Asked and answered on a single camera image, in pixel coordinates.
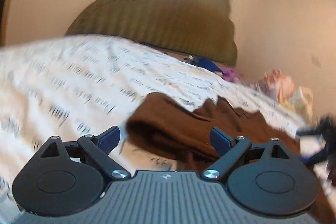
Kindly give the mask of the blue garment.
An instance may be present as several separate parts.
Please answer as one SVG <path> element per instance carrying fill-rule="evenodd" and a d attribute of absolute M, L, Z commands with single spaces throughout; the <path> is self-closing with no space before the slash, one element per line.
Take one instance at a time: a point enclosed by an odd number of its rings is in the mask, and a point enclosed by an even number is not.
<path fill-rule="evenodd" d="M 221 69 L 215 63 L 204 57 L 189 56 L 185 58 L 185 62 L 196 67 L 204 68 L 211 72 L 221 72 Z"/>

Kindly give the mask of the purple pink garment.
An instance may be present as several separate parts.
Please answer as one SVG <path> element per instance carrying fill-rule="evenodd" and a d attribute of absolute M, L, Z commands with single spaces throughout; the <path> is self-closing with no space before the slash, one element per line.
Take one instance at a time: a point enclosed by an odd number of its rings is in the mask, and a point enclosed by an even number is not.
<path fill-rule="evenodd" d="M 224 79 L 225 81 L 235 83 L 241 80 L 240 75 L 237 73 L 237 71 L 235 71 L 232 68 L 222 67 L 221 72 L 222 72 L 221 78 Z"/>

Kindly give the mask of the brown cloth garment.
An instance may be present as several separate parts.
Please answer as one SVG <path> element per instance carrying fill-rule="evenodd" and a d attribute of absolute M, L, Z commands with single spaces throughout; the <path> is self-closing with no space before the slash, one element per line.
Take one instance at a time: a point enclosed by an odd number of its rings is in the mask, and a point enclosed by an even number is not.
<path fill-rule="evenodd" d="M 272 128 L 257 111 L 232 107 L 218 97 L 205 100 L 189 111 L 163 93 L 150 93 L 126 122 L 129 140 L 148 152 L 175 159 L 178 168 L 201 173 L 220 156 L 210 143 L 210 132 L 217 127 L 231 137 L 245 136 L 254 143 L 276 137 L 294 154 L 299 142 L 286 132 Z"/>

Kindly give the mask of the olive green scalloped headboard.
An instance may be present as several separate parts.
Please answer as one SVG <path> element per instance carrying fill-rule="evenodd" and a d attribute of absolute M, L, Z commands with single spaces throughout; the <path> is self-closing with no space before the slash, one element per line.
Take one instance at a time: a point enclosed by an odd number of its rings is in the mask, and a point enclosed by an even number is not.
<path fill-rule="evenodd" d="M 120 36 L 234 67 L 238 49 L 230 0 L 96 0 L 67 36 Z"/>

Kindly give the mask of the white script-print bed cover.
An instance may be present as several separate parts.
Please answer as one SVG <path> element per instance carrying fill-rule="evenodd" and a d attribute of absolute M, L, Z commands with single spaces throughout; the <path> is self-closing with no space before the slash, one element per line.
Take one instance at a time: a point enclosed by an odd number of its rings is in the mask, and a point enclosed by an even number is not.
<path fill-rule="evenodd" d="M 295 139 L 304 120 L 268 97 L 152 48 L 78 35 L 1 49 L 1 223 L 335 223 L 317 176 L 272 137 L 226 181 L 207 181 L 129 140 L 150 93 L 189 111 L 225 98 Z M 108 181 L 77 140 L 112 126 L 109 154 L 130 174 Z"/>

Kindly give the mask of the cream yellow blanket pile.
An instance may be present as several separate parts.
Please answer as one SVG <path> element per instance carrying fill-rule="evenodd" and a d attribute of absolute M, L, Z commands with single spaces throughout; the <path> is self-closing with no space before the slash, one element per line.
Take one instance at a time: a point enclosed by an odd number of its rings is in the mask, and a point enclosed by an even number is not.
<path fill-rule="evenodd" d="M 282 103 L 289 110 L 296 112 L 306 122 L 313 118 L 313 92 L 306 87 L 300 86 L 293 95 Z"/>

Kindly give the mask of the peach pink clothes pile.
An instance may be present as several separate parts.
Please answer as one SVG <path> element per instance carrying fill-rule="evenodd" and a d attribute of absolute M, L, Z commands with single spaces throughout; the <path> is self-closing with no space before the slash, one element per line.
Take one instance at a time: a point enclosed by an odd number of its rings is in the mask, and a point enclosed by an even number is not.
<path fill-rule="evenodd" d="M 267 72 L 261 84 L 263 92 L 278 103 L 289 99 L 295 93 L 294 82 L 279 69 Z"/>

